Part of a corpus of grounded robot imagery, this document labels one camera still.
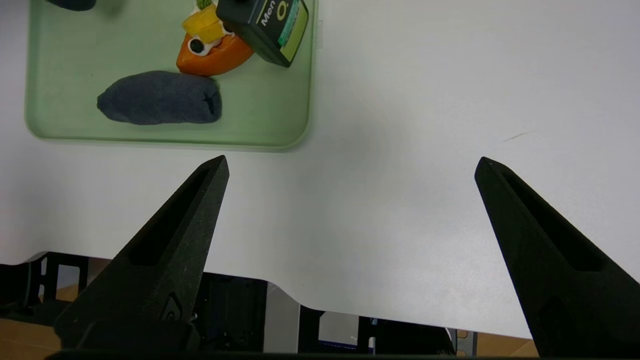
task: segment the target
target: orange toy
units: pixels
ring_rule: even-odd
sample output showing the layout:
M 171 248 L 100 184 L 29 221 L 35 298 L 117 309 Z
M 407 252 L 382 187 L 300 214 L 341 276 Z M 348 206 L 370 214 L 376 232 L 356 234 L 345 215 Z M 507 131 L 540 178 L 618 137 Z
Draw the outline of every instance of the orange toy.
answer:
M 207 56 L 198 56 L 187 47 L 191 36 L 187 34 L 182 42 L 176 65 L 186 74 L 213 76 L 224 74 L 242 65 L 253 55 L 253 50 L 239 37 L 227 35 L 222 42 L 211 49 Z
M 210 4 L 183 23 L 187 34 L 176 61 L 180 72 L 220 75 L 242 65 L 253 55 L 253 50 L 244 40 L 223 28 L 215 11 L 216 6 Z

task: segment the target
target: light green plastic tray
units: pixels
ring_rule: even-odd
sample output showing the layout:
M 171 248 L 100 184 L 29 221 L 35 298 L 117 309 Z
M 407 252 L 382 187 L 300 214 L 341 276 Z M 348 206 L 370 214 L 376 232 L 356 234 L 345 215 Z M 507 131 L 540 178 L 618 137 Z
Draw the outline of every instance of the light green plastic tray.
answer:
M 293 146 L 307 128 L 314 65 L 317 3 L 305 3 L 309 23 L 290 68 L 254 54 L 214 77 L 223 106 L 217 122 L 137 126 L 107 119 L 96 99 L 125 76 L 178 72 L 180 25 L 193 0 L 98 0 L 88 12 L 31 0 L 26 124 L 45 139 Z

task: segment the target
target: green sticker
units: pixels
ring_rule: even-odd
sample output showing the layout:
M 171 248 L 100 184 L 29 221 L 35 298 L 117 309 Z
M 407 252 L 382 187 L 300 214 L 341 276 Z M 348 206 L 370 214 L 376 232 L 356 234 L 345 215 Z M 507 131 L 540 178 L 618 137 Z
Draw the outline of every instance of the green sticker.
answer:
M 280 34 L 280 39 L 278 39 L 278 43 L 282 46 L 280 52 L 289 61 L 293 60 L 293 57 L 296 55 L 309 18 L 307 9 L 305 9 L 304 6 L 299 6 L 299 0 L 293 0 L 291 10 L 287 24 Z
M 278 44 L 280 46 L 284 46 L 287 43 L 289 36 L 291 35 L 291 29 L 293 25 L 296 23 L 296 19 L 298 18 L 298 6 L 300 0 L 293 0 L 291 2 L 291 9 L 289 10 L 289 17 L 287 18 L 287 22 L 284 24 L 284 29 L 280 34 L 280 38 L 278 38 Z

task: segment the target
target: rolled cloth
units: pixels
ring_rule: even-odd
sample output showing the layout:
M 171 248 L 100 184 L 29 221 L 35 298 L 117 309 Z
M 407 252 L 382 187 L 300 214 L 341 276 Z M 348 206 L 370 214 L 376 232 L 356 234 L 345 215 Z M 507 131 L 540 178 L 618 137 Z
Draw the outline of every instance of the rolled cloth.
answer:
M 212 79 L 150 71 L 113 83 L 98 96 L 98 109 L 111 120 L 137 125 L 207 124 L 220 118 L 222 100 Z

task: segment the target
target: tray rim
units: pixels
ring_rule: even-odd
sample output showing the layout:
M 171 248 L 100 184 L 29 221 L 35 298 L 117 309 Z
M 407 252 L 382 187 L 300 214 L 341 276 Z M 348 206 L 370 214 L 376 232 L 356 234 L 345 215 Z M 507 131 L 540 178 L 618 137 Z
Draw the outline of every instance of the tray rim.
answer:
M 29 24 L 28 24 L 28 35 L 27 35 L 27 61 L 26 61 L 26 71 L 25 71 L 25 87 L 24 87 L 24 108 L 23 108 L 23 120 L 24 125 L 26 126 L 29 133 L 35 137 L 36 139 L 46 141 L 46 142 L 54 142 L 54 143 L 86 143 L 86 144 L 103 144 L 103 145 L 163 145 L 163 146 L 175 146 L 175 147 L 221 147 L 232 150 L 263 150 L 263 151 L 282 151 L 289 150 L 294 147 L 297 147 L 301 144 L 304 139 L 306 139 L 309 131 L 310 131 L 310 123 L 312 111 L 314 109 L 314 98 L 315 98 L 315 84 L 316 84 L 316 47 L 317 47 L 317 25 L 318 25 L 318 6 L 319 0 L 313 0 L 313 9 L 314 16 L 312 17 L 311 27 L 307 29 L 307 31 L 311 31 L 311 64 L 309 67 L 309 92 L 308 92 L 308 106 L 307 106 L 307 121 L 305 123 L 304 130 L 300 133 L 300 135 L 293 140 L 291 143 L 285 145 L 252 145 L 252 144 L 241 144 L 241 143 L 209 143 L 209 142 L 201 142 L 201 141 L 176 141 L 176 140 L 165 140 L 160 141 L 156 139 L 123 139 L 123 140 L 115 140 L 115 139 L 104 139 L 104 138 L 92 138 L 92 137 L 73 137 L 73 136 L 46 136 L 43 134 L 38 134 L 36 130 L 32 129 L 29 125 L 29 118 L 32 117 L 29 108 L 32 107 L 30 104 L 35 102 L 34 99 L 30 99 L 29 93 L 36 86 L 34 84 L 35 80 L 30 78 L 30 73 L 32 67 L 35 65 L 35 59 L 37 56 L 35 55 L 38 47 L 35 45 L 36 33 L 38 31 L 34 31 L 36 26 L 39 26 L 39 21 L 34 22 L 34 19 L 38 19 L 40 16 L 39 12 L 36 12 L 33 4 L 35 1 L 43 1 L 43 0 L 30 0 L 29 1 Z

